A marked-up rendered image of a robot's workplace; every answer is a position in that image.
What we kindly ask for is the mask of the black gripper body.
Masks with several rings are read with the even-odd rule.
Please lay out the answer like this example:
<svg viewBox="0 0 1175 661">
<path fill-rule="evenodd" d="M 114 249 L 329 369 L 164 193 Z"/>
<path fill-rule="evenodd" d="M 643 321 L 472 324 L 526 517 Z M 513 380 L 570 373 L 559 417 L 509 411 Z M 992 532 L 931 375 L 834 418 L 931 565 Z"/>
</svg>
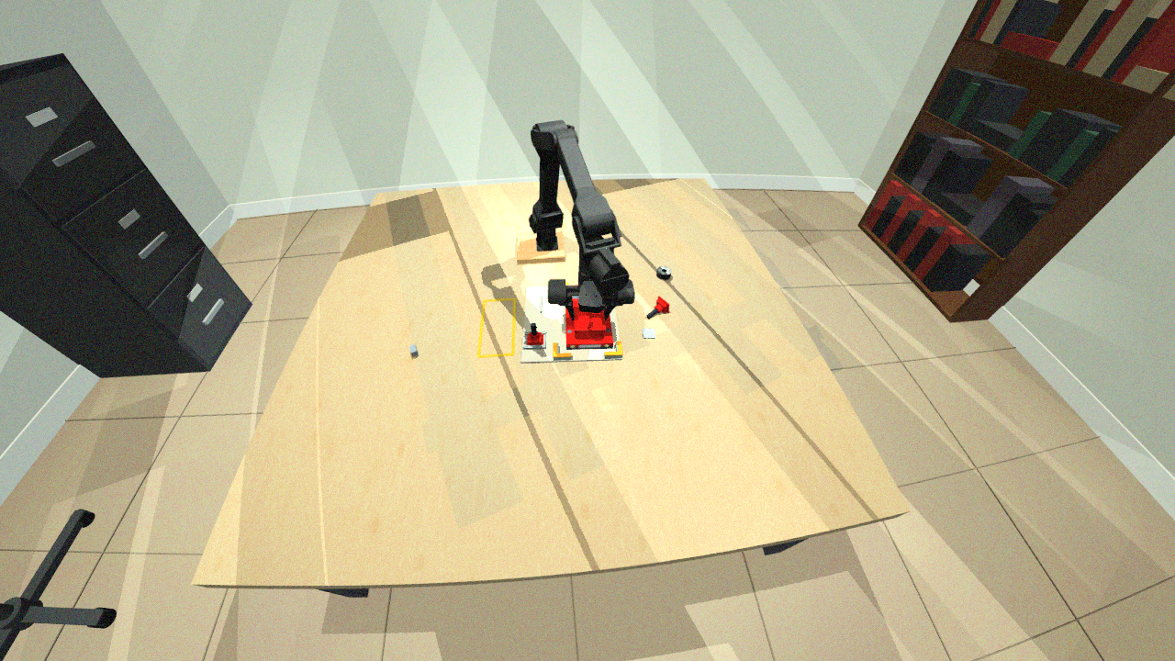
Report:
<svg viewBox="0 0 1175 661">
<path fill-rule="evenodd" d="M 566 286 L 565 279 L 548 279 L 548 304 L 564 304 L 564 302 L 570 302 L 571 296 L 579 296 L 580 279 L 593 279 L 593 275 L 588 269 L 579 267 L 579 263 L 578 286 Z M 623 286 L 620 292 L 613 294 L 612 301 L 618 301 L 620 304 L 634 304 L 633 281 L 629 279 L 627 285 Z"/>
</svg>

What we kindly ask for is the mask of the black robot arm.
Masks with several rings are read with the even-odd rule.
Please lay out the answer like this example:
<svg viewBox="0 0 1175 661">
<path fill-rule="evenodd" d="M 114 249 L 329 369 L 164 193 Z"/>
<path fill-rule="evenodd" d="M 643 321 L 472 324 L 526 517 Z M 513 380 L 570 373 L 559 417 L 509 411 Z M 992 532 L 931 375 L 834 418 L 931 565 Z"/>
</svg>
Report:
<svg viewBox="0 0 1175 661">
<path fill-rule="evenodd" d="M 532 146 L 540 155 L 540 198 L 533 202 L 529 216 L 530 227 L 537 232 L 536 250 L 558 250 L 555 229 L 562 228 L 564 218 L 557 202 L 562 168 L 575 201 L 571 223 L 579 247 L 579 267 L 593 275 L 593 279 L 579 282 L 578 308 L 580 312 L 600 313 L 630 279 L 627 269 L 615 256 L 615 248 L 622 247 L 620 223 L 606 197 L 593 187 L 575 126 L 564 124 L 563 120 L 533 124 Z M 604 240 L 603 235 L 610 232 L 612 237 Z"/>
</svg>

